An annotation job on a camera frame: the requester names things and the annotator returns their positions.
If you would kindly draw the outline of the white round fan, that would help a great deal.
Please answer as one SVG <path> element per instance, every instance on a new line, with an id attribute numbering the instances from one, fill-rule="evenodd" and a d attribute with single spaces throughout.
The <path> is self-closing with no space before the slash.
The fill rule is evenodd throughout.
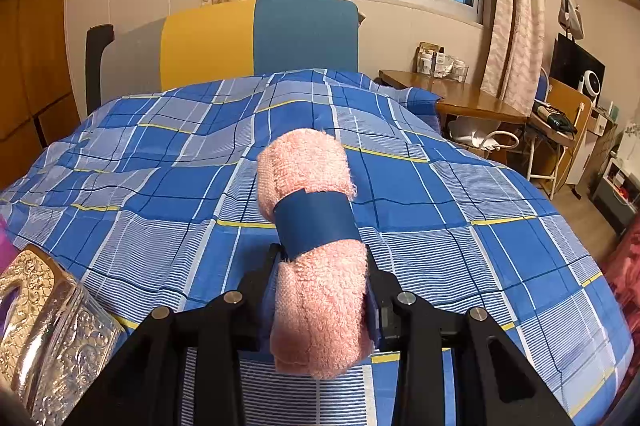
<path id="1" fill-rule="evenodd" d="M 592 106 L 596 106 L 601 93 L 601 81 L 598 74 L 590 70 L 585 71 L 579 82 L 579 91 L 589 98 Z"/>

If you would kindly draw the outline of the orange wooden wardrobe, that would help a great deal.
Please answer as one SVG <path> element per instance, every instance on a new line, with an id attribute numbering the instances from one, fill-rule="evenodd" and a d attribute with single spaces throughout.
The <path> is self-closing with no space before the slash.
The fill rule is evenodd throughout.
<path id="1" fill-rule="evenodd" d="M 64 0 L 1 0 L 2 188 L 78 125 Z"/>

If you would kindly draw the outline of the red pink blanket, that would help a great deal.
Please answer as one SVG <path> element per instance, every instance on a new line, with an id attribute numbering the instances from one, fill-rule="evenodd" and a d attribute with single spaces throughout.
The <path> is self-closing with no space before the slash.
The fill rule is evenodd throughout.
<path id="1" fill-rule="evenodd" d="M 627 228 L 616 250 L 605 261 L 603 273 L 627 321 L 639 338 L 639 219 Z"/>

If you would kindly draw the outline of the blue plaid bed sheet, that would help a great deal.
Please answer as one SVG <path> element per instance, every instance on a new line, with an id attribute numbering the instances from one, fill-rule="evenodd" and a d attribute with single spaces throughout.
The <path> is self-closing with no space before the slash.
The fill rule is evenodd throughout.
<path id="1" fill-rule="evenodd" d="M 544 194 L 442 138 L 435 102 L 316 68 L 130 94 L 48 146 L 1 215 L 127 328 L 233 290 L 278 227 L 356 226 L 403 290 L 486 309 L 573 422 L 599 423 L 634 354 L 612 290 Z"/>

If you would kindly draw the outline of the black monitor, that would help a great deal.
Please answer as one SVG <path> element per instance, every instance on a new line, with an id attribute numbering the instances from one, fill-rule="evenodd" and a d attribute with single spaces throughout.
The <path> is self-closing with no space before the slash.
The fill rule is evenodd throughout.
<path id="1" fill-rule="evenodd" d="M 605 65 L 580 45 L 577 45 L 573 39 L 563 34 L 556 36 L 550 65 L 550 77 L 580 92 L 579 82 L 582 74 L 587 70 L 598 74 L 602 90 Z"/>

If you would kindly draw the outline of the pink towel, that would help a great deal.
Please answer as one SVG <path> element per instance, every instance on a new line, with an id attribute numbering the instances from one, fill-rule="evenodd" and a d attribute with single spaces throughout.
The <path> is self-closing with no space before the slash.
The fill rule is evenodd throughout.
<path id="1" fill-rule="evenodd" d="M 356 194 L 346 153 L 325 132 L 291 130 L 258 155 L 259 210 L 285 249 L 270 335 L 280 372 L 326 380 L 373 349 L 364 322 L 367 249 L 350 206 Z"/>

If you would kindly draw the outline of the white storage shelf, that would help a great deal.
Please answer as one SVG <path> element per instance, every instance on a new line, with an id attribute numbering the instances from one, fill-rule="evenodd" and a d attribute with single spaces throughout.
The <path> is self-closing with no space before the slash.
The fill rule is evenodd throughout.
<path id="1" fill-rule="evenodd" d="M 612 155 L 591 194 L 591 201 L 618 235 L 639 216 L 639 179 Z"/>

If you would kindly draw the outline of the items on desk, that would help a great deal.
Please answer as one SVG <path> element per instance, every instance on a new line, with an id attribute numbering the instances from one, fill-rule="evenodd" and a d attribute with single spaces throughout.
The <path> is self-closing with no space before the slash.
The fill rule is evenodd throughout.
<path id="1" fill-rule="evenodd" d="M 443 46 L 420 42 L 414 57 L 414 70 L 431 78 L 466 82 L 469 67 L 463 60 L 446 53 Z"/>

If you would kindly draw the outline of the brown wooden desk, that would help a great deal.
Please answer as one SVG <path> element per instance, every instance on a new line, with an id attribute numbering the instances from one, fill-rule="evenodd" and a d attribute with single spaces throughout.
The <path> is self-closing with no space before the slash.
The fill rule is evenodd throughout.
<path id="1" fill-rule="evenodd" d="M 436 102 L 436 111 L 442 120 L 451 115 L 514 125 L 524 125 L 528 121 L 527 115 L 518 112 L 503 100 L 465 82 L 393 70 L 379 70 L 378 78 L 396 89 L 416 87 L 437 94 L 439 100 Z"/>

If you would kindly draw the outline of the ornate silver tissue box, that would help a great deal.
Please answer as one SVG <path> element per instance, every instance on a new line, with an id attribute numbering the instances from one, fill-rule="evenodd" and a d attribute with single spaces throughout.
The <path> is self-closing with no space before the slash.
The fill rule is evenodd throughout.
<path id="1" fill-rule="evenodd" d="M 1 381 L 37 425 L 61 425 L 126 331 L 48 253 L 29 244 L 1 273 Z"/>

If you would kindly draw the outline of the beige right curtain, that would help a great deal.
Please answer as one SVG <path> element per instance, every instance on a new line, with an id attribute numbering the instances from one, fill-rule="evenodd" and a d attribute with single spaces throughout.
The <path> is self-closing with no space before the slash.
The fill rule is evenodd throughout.
<path id="1" fill-rule="evenodd" d="M 511 108 L 532 110 L 544 55 L 545 0 L 496 0 L 480 88 Z"/>

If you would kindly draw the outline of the grey yellow blue headboard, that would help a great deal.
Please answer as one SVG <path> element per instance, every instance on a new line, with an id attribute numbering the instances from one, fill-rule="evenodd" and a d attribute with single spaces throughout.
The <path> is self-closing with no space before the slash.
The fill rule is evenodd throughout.
<path id="1" fill-rule="evenodd" d="M 86 35 L 89 110 L 128 94 L 301 68 L 358 68 L 362 21 L 348 0 L 239 0 Z"/>

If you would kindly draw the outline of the wooden folding chair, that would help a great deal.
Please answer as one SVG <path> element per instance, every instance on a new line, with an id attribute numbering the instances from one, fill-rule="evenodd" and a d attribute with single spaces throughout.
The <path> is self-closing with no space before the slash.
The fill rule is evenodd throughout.
<path id="1" fill-rule="evenodd" d="M 553 200 L 585 137 L 592 102 L 581 91 L 550 78 L 542 68 L 526 125 L 526 179 Z"/>

